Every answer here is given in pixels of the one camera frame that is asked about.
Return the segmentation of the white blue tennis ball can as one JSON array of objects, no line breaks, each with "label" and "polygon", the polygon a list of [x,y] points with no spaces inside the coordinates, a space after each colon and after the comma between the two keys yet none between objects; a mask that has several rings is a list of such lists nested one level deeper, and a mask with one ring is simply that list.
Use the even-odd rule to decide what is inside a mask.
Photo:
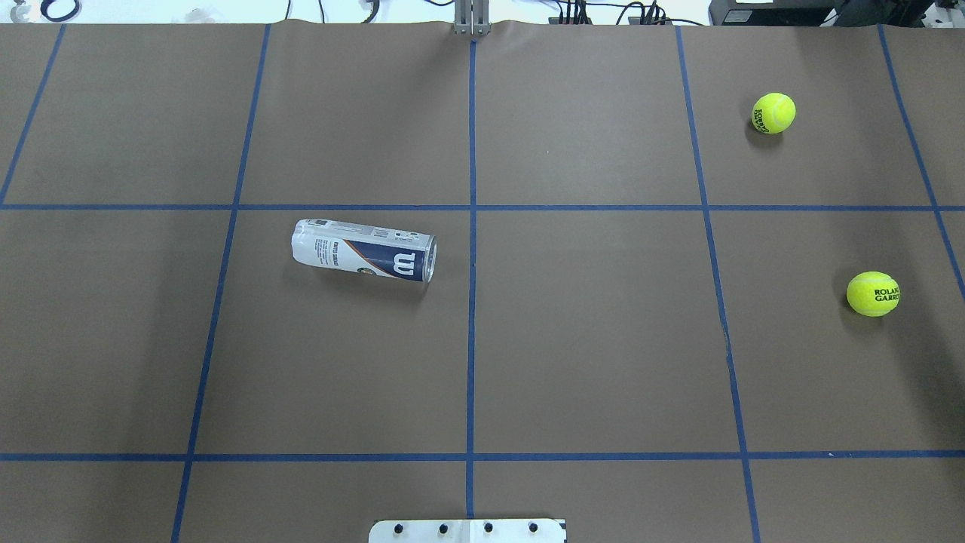
[{"label": "white blue tennis ball can", "polygon": [[295,261],[352,274],[428,283],[437,264],[429,234],[331,219],[301,219],[293,228]]}]

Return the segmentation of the yellow tennis ball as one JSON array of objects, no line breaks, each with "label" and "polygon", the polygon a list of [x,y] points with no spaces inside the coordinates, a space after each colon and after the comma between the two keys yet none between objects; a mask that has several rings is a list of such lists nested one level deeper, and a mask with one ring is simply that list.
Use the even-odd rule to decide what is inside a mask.
[{"label": "yellow tennis ball", "polygon": [[796,114],[797,108],[793,99],[774,92],[759,97],[752,106],[750,121],[759,133],[779,134],[792,126]]},{"label": "yellow tennis ball", "polygon": [[878,318],[899,305],[902,290],[892,276],[881,271],[864,271],[848,282],[848,305],[859,315]]}]

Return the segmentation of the aluminium frame post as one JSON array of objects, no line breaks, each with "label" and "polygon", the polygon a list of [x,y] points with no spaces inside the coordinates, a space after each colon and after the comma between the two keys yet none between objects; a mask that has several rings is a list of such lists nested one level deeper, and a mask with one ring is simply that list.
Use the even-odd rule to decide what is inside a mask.
[{"label": "aluminium frame post", "polygon": [[454,33],[479,38],[492,31],[489,0],[455,0]]}]

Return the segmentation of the white metal base plate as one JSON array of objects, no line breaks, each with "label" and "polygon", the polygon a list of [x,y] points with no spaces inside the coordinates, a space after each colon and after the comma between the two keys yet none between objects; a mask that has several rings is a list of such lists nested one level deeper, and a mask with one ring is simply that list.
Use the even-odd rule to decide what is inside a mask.
[{"label": "white metal base plate", "polygon": [[386,520],[369,542],[566,542],[564,520],[550,518]]}]

